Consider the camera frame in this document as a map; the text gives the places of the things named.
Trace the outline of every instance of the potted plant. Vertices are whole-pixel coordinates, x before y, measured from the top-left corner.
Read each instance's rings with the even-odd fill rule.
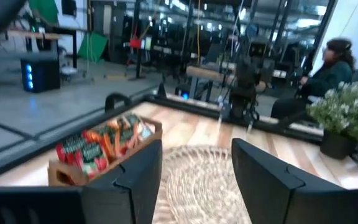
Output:
[[[307,107],[308,114],[324,127],[320,151],[344,159],[358,144],[358,83],[340,83],[324,98]]]

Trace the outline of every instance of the gray concrete floor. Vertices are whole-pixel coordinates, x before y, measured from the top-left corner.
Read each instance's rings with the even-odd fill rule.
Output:
[[[147,78],[134,82],[128,81],[124,74],[124,66],[109,62],[87,64],[79,60],[79,70],[88,70],[87,77],[74,78],[65,83],[60,90],[40,94],[26,93],[22,90],[19,62],[0,63],[0,124],[12,127],[28,135],[36,135],[48,128],[65,121],[79,117],[104,106],[105,97],[112,92],[125,95],[133,94],[161,82],[161,74],[146,74]],[[166,90],[173,93],[176,83],[168,79]],[[217,97],[220,90],[214,90],[212,96]],[[274,98],[259,96],[260,114],[269,115]],[[61,128],[41,135],[41,140],[47,139],[80,122],[95,117],[103,111],[98,111]],[[7,146],[22,137],[0,128],[0,147]],[[8,158],[13,153],[37,144],[37,141],[25,141],[4,152],[0,159]]]

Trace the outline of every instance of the dark hair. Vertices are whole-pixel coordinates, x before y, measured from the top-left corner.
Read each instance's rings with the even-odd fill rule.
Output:
[[[349,64],[354,71],[354,64],[356,62],[352,55],[352,42],[348,39],[335,38],[327,43],[327,49],[332,50],[336,55],[336,61],[343,61]]]

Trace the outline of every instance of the round woven mat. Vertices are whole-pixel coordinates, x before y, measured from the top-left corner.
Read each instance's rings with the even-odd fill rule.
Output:
[[[230,150],[215,146],[164,150],[153,223],[250,223]]]

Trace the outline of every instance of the light wood surface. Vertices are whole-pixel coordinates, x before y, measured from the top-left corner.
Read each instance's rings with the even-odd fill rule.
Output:
[[[218,105],[203,102],[203,101],[199,101],[199,100],[194,100],[194,99],[185,100],[184,98],[182,98],[180,96],[171,95],[171,94],[167,94],[167,98],[171,99],[171,100],[179,101],[179,102],[188,103],[188,104],[191,104],[191,105],[201,106],[201,107],[208,108],[208,109],[211,109],[211,110],[216,110],[216,111],[220,110]],[[271,118],[271,117],[260,116],[259,119],[261,121],[269,123],[269,124],[277,124],[278,123],[277,119]],[[323,136],[323,133],[324,133],[324,130],[322,130],[322,129],[308,127],[308,126],[301,125],[301,124],[291,124],[289,126],[289,128],[297,130],[297,131],[303,131],[303,132],[306,132],[306,133],[315,134],[315,135],[318,135],[318,136]]]
[[[358,166],[350,158],[343,161],[330,159],[319,152],[318,146],[288,139],[253,129],[218,123],[216,120],[143,103],[133,112],[162,123],[163,148],[199,144],[210,144],[230,148],[232,138],[242,138],[285,162],[293,164],[347,189],[358,188]],[[47,166],[56,159],[51,150],[0,176],[0,186],[47,185]]]
[[[213,70],[209,70],[207,68],[200,68],[195,66],[189,66],[186,69],[186,74],[189,76],[194,76],[198,78],[205,78],[211,81],[222,82],[223,75],[219,72],[215,72]],[[233,79],[236,77],[234,75],[228,75],[226,77],[226,83],[232,83]]]
[[[30,32],[30,31],[25,31],[25,30],[9,30],[7,33],[9,35],[30,37],[30,38],[36,38],[36,39],[44,39],[45,38],[47,40],[58,40],[60,38],[60,35],[58,35],[58,34],[52,34],[52,33],[41,34],[39,32]]]

